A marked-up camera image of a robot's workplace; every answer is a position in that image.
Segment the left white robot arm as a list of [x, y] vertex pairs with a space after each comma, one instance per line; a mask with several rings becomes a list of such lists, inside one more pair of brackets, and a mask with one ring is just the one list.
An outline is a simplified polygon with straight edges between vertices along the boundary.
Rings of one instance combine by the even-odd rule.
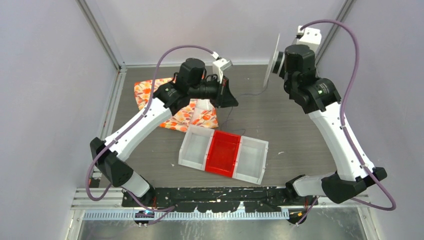
[[148, 207], [154, 199], [153, 187], [125, 161], [154, 129], [187, 107], [192, 99], [209, 100], [215, 108], [238, 106], [224, 75], [232, 65], [230, 60], [218, 58], [208, 75], [203, 61], [186, 59], [173, 79], [155, 88], [152, 99], [126, 124], [106, 139], [95, 137], [90, 142], [93, 165], [112, 186], [126, 189], [136, 203]]

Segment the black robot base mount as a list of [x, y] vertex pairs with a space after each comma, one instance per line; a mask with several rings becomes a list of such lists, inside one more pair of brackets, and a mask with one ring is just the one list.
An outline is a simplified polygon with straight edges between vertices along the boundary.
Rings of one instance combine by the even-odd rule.
[[148, 207], [165, 209], [174, 206], [175, 212], [206, 213], [235, 212], [244, 207], [247, 213], [279, 212], [283, 207], [310, 206], [313, 196], [290, 198], [284, 187], [157, 187], [139, 201]]

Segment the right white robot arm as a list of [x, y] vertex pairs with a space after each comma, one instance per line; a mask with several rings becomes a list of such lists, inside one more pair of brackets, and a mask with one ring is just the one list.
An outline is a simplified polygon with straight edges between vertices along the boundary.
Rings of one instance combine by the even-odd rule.
[[314, 51], [303, 44], [288, 46], [282, 69], [289, 99], [316, 125], [336, 165], [335, 172], [302, 174], [288, 181], [287, 202], [299, 205], [306, 196], [323, 196], [340, 204], [387, 178], [387, 171], [375, 166], [358, 145], [346, 116], [340, 113], [342, 101], [333, 82], [317, 77]]

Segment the white perforated cable spool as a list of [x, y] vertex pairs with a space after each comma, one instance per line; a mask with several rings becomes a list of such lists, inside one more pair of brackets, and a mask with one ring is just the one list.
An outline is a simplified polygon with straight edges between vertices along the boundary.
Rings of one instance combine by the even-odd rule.
[[274, 52], [272, 53], [267, 69], [265, 72], [265, 77], [263, 81], [263, 88], [266, 88], [268, 86], [268, 82], [271, 75], [280, 76], [284, 64], [284, 51], [279, 49], [279, 42], [280, 42], [281, 34], [279, 33], [277, 35], [277, 40], [274, 48]]

